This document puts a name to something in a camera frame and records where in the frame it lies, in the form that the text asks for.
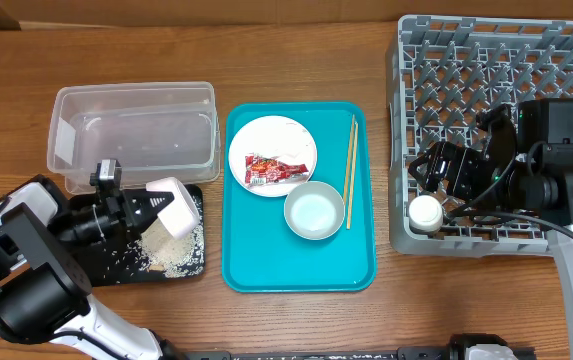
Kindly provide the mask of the grey bowl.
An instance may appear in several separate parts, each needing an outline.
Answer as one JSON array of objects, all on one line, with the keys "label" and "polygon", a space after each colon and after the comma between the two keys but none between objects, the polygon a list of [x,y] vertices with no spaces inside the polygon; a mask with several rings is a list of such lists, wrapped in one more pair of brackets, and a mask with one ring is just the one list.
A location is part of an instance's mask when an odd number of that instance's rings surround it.
[{"label": "grey bowl", "polygon": [[310,241],[333,236],[345,220],[345,203],[339,192],[320,181],[295,187],[285,198],[284,219],[290,230]]}]

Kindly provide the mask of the small pink bowl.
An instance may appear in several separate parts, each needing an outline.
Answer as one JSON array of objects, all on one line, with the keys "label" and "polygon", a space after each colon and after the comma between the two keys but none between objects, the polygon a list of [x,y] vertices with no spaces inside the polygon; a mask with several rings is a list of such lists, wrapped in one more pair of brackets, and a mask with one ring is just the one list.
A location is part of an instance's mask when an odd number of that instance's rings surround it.
[{"label": "small pink bowl", "polygon": [[199,224],[199,212],[186,187],[175,177],[168,177],[146,184],[146,190],[154,195],[170,192],[174,199],[166,205],[157,217],[166,230],[181,239]]}]

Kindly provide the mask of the white cup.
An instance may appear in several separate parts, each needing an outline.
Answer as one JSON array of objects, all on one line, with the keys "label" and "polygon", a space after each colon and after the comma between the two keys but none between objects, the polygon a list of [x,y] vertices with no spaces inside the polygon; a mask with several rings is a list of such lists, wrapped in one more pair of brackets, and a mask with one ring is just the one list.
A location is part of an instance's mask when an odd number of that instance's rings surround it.
[{"label": "white cup", "polygon": [[408,206],[409,226],[414,233],[437,233],[444,222],[444,212],[440,202],[430,195],[414,198]]}]

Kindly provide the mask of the white tissue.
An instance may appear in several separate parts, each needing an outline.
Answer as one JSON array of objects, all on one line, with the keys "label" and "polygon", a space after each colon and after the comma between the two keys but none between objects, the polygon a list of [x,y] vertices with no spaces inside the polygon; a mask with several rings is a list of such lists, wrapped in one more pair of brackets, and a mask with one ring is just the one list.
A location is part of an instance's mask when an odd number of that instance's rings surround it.
[{"label": "white tissue", "polygon": [[288,164],[311,164],[315,162],[317,150],[310,136],[291,136],[279,139],[268,155]]}]

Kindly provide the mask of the large white plate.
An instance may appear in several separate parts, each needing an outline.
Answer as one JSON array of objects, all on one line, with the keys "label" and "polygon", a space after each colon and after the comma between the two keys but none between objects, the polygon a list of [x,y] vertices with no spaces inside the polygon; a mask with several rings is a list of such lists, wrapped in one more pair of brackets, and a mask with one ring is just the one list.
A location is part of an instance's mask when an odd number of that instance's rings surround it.
[{"label": "large white plate", "polygon": [[250,121],[237,131],[228,149],[228,165],[233,178],[244,189],[255,195],[263,197],[288,195],[296,186],[310,180],[317,165],[317,156],[314,163],[305,164],[309,169],[307,176],[287,182],[253,187],[247,187],[244,184],[245,157],[250,154],[258,154],[272,158],[268,155],[268,151],[279,139],[304,135],[313,139],[311,133],[302,124],[285,116],[269,115]]}]

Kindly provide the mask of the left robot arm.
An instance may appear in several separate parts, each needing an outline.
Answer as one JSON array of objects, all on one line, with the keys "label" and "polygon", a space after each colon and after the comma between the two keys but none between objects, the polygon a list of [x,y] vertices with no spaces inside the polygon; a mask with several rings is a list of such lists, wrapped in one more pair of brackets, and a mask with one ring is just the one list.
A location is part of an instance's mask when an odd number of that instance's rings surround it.
[{"label": "left robot arm", "polygon": [[194,203],[175,178],[123,190],[115,175],[92,175],[93,195],[67,199],[37,175],[0,198],[0,338],[53,343],[94,359],[181,359],[155,332],[103,305],[76,259],[86,248],[117,245],[155,221],[174,238],[190,232]]}]

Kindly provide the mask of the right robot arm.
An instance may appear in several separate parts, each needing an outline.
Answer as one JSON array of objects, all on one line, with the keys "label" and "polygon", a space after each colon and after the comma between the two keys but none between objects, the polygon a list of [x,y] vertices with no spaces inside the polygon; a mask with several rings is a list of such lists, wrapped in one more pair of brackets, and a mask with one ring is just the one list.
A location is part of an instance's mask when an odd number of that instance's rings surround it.
[{"label": "right robot arm", "polygon": [[475,121],[486,134],[481,150],[440,141],[409,165],[425,192],[409,205],[410,226],[430,234],[461,217],[539,226],[559,273],[573,358],[573,98],[501,104]]}]

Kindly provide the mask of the red snack wrapper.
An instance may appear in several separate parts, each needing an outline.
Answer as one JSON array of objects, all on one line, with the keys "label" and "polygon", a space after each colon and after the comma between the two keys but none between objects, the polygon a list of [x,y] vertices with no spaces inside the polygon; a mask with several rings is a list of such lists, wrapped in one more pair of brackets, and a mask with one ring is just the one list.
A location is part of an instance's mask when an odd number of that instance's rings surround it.
[{"label": "red snack wrapper", "polygon": [[258,154],[245,157],[245,169],[244,184],[247,187],[287,182],[309,174],[305,164],[289,165]]}]

